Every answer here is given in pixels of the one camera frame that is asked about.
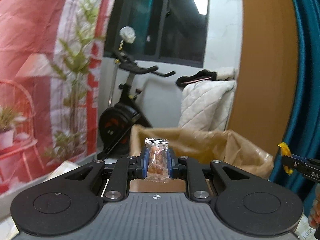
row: brown wooden panel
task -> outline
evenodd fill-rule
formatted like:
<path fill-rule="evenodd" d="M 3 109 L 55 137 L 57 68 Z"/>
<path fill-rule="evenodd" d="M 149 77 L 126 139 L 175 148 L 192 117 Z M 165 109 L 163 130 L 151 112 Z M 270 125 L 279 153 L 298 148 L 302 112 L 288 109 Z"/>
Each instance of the brown wooden panel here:
<path fill-rule="evenodd" d="M 292 0 L 243 0 L 238 87 L 228 129 L 272 155 L 286 130 L 297 80 L 298 38 Z"/>

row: white plastic covered object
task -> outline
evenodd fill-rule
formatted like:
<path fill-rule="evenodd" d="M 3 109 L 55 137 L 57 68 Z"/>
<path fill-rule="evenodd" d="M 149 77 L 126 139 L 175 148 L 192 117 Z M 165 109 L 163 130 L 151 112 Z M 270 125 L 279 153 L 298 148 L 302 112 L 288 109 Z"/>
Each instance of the white plastic covered object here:
<path fill-rule="evenodd" d="M 134 43 L 134 40 L 136 39 L 136 33 L 133 28 L 126 26 L 123 27 L 120 31 L 119 34 L 121 38 L 129 44 Z"/>

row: printed red chair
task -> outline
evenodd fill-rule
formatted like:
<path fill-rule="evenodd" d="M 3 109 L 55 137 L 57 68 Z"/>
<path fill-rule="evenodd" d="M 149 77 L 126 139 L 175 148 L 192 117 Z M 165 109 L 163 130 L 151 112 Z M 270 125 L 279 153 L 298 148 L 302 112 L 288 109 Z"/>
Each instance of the printed red chair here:
<path fill-rule="evenodd" d="M 45 174 L 36 147 L 33 118 L 34 105 L 29 92 L 17 82 L 0 80 L 0 107 L 11 107 L 20 113 L 22 121 L 15 125 L 14 137 L 0 149 L 0 194 L 18 184 Z"/>

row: printed plant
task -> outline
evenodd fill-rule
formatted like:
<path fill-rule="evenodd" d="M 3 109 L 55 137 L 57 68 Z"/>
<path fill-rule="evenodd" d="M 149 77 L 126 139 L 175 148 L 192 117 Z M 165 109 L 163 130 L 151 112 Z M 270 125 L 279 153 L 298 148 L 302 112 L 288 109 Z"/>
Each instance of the printed plant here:
<path fill-rule="evenodd" d="M 0 106 L 0 133 L 7 132 L 23 121 L 26 118 L 21 113 L 15 111 L 10 106 Z"/>
<path fill-rule="evenodd" d="M 57 77 L 68 87 L 68 94 L 63 98 L 62 104 L 69 108 L 69 115 L 66 118 L 69 130 L 59 130 L 54 133 L 53 147 L 45 152 L 45 155 L 59 161 L 67 160 L 85 150 L 84 142 L 81 140 L 83 133 L 78 127 L 78 121 L 85 118 L 81 116 L 79 108 L 90 89 L 86 84 L 87 75 L 90 73 L 88 50 L 95 40 L 104 40 L 104 37 L 94 36 L 99 9 L 90 0 L 81 2 L 80 8 L 81 13 L 76 15 L 76 42 L 70 46 L 67 41 L 59 39 L 64 51 L 63 65 L 51 64 Z"/>

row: brown paper bag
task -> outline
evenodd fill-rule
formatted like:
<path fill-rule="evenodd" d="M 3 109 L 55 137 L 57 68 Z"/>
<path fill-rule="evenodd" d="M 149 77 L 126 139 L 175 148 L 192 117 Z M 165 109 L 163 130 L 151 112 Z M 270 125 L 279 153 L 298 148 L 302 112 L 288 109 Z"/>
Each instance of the brown paper bag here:
<path fill-rule="evenodd" d="M 232 130 L 194 131 L 181 128 L 144 128 L 134 125 L 130 136 L 130 155 L 139 156 L 146 138 L 169 140 L 176 156 L 189 156 L 200 163 L 221 160 L 267 179 L 273 169 L 273 157 L 251 141 Z M 185 191 L 184 181 L 169 183 L 133 180 L 131 191 L 180 192 Z"/>

